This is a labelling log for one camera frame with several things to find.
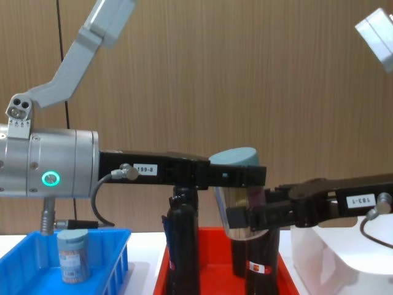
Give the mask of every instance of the silver cylindrical motor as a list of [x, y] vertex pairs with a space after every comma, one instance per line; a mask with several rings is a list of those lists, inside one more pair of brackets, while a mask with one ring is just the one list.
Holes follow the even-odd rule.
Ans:
[[97, 132], [33, 130], [24, 140], [0, 124], [0, 197], [88, 197], [98, 165]]

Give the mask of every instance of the label sticker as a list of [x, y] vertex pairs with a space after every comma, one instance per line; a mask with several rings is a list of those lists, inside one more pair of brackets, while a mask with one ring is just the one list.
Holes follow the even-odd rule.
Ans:
[[352, 195], [346, 198], [348, 209], [362, 208], [362, 207], [373, 207], [375, 203], [375, 195]]
[[80, 266], [80, 256], [75, 255], [59, 255], [60, 266], [62, 267], [78, 267]]
[[248, 265], [248, 269], [253, 272], [263, 273], [265, 275], [271, 274], [271, 267], [270, 266], [253, 263], [251, 261], [247, 261], [247, 265]]
[[140, 175], [157, 176], [158, 165], [156, 164], [134, 164]]

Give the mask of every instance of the green indicator light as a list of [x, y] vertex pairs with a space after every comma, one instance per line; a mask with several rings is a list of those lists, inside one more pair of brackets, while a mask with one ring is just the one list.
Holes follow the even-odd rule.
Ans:
[[55, 171], [47, 171], [42, 175], [41, 180], [45, 186], [57, 186], [60, 183], [60, 175]]

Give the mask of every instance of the blue plastic tray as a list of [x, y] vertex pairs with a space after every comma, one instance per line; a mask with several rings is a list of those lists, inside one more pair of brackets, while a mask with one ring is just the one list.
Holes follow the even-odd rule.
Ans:
[[128, 270], [128, 229], [88, 231], [90, 279], [61, 281], [56, 234], [32, 232], [0, 259], [0, 295], [116, 295]]

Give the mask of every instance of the black cable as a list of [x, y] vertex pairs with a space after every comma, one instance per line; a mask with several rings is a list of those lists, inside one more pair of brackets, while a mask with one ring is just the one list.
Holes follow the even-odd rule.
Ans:
[[384, 241], [378, 240], [377, 238], [372, 237], [371, 235], [366, 234], [366, 232], [364, 231], [364, 226], [366, 225], [367, 221], [368, 221], [368, 219], [365, 218], [365, 219], [363, 219], [362, 223], [360, 224], [360, 232], [362, 233], [362, 235], [364, 235], [366, 238], [370, 239], [371, 241], [373, 241], [375, 243], [378, 243], [380, 245], [383, 245], [385, 247], [393, 249], [393, 245], [388, 244], [388, 243], [386, 243]]
[[[60, 5], [59, 0], [56, 0], [56, 11], [57, 11], [57, 27], [59, 30], [59, 43], [60, 43], [60, 59], [61, 62], [64, 60], [64, 51], [63, 51], [63, 37], [61, 36], [61, 20], [60, 20]], [[64, 103], [66, 108], [66, 122], [67, 122], [67, 129], [69, 129], [69, 114], [68, 114], [68, 103], [67, 101]], [[74, 205], [74, 219], [78, 220], [77, 218], [77, 210], [76, 210], [76, 199], [72, 198], [73, 205]]]
[[112, 179], [111, 174], [107, 174], [104, 177], [102, 177], [96, 184], [95, 188], [90, 194], [90, 201], [91, 201], [91, 209], [93, 210], [94, 215], [97, 217], [98, 220], [100, 220], [103, 224], [106, 226], [115, 226], [114, 223], [111, 223], [110, 221], [106, 220], [101, 216], [101, 214], [98, 213], [97, 206], [96, 206], [96, 197], [97, 197], [97, 192], [99, 188], [106, 182]]
[[90, 220], [57, 219], [56, 229], [97, 229], [100, 223]]

